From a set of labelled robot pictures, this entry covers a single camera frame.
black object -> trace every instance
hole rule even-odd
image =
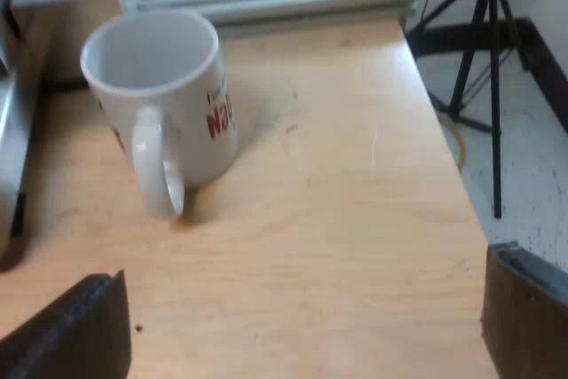
[[[84,278],[0,341],[5,379],[123,379],[129,367],[123,272]]]
[[[487,250],[481,319],[500,379],[568,377],[568,274],[515,242]]]
[[[416,28],[408,33],[407,38],[409,44],[416,39],[427,37],[428,34],[424,32],[426,26],[434,20],[440,13],[449,7],[456,0],[445,0],[433,12],[431,12]],[[505,25],[507,28],[508,36],[513,45],[520,48],[520,38],[517,31],[517,25],[513,20],[508,0],[499,0],[501,7],[505,12]],[[485,13],[489,6],[489,31],[491,32],[491,45],[489,50],[491,52],[491,110],[492,110],[492,124],[491,126],[473,120],[469,117],[462,115],[463,105],[463,92],[468,81],[469,71],[475,50],[480,49],[481,46],[477,45],[477,35],[474,33],[470,45],[464,48],[463,57],[461,59],[460,70],[455,82],[454,94],[449,106],[446,106],[442,101],[437,99],[432,93],[429,93],[432,99],[433,106],[444,113],[447,113],[454,122],[460,122],[475,130],[481,130],[492,134],[493,137],[493,213],[495,217],[501,217],[501,125],[500,125],[500,102],[499,102],[499,54],[500,54],[500,39],[501,39],[501,26],[499,23],[499,16],[497,11],[498,0],[477,0],[475,11],[473,13],[473,20],[471,27],[475,30],[480,30],[483,27]]]

wooden desk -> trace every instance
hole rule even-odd
[[[223,51],[241,152],[176,223],[146,214],[89,92],[51,99],[0,335],[123,268],[131,378],[496,377],[485,239],[397,22]]]

gray metal object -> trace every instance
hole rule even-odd
[[[262,21],[295,21],[333,17],[340,13],[368,12],[409,14],[415,0],[142,0],[138,10],[192,8],[206,16],[216,27],[257,26]]]

tripod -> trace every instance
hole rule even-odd
[[[409,44],[411,44],[411,48],[413,40],[417,41],[421,37],[427,37],[424,32],[426,26],[455,1],[456,0],[445,0],[442,2],[434,11],[425,17],[416,28],[408,33],[407,39]],[[475,130],[491,133],[493,138],[493,213],[496,218],[501,218],[501,120],[499,111],[499,55],[501,31],[497,11],[498,1],[501,1],[501,7],[505,14],[507,29],[512,45],[519,49],[520,39],[517,31],[517,25],[513,19],[513,14],[509,6],[509,1],[477,0],[473,19],[471,21],[472,32],[470,33],[470,36],[473,37],[474,40],[472,41],[473,43],[469,43],[467,45],[463,52],[460,70],[455,81],[454,93],[450,104],[444,104],[431,93],[429,93],[429,95],[432,100],[432,105],[437,110],[448,114],[454,122],[465,124]],[[463,104],[464,90],[466,82],[468,81],[473,56],[479,46],[478,38],[479,34],[482,33],[483,30],[487,6],[489,6],[489,27],[491,32],[491,126],[462,115],[462,110],[465,107]]]

floor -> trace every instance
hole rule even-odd
[[[460,54],[418,60],[426,87],[448,101]],[[489,64],[476,55],[473,80]],[[464,114],[490,122],[488,83]],[[501,158],[503,218],[493,217],[492,144],[487,134],[459,126],[467,146],[462,177],[469,198],[491,242],[516,240],[526,249],[568,271],[568,133],[544,99],[530,73],[513,53],[501,66]],[[445,130],[457,158],[458,144]]]

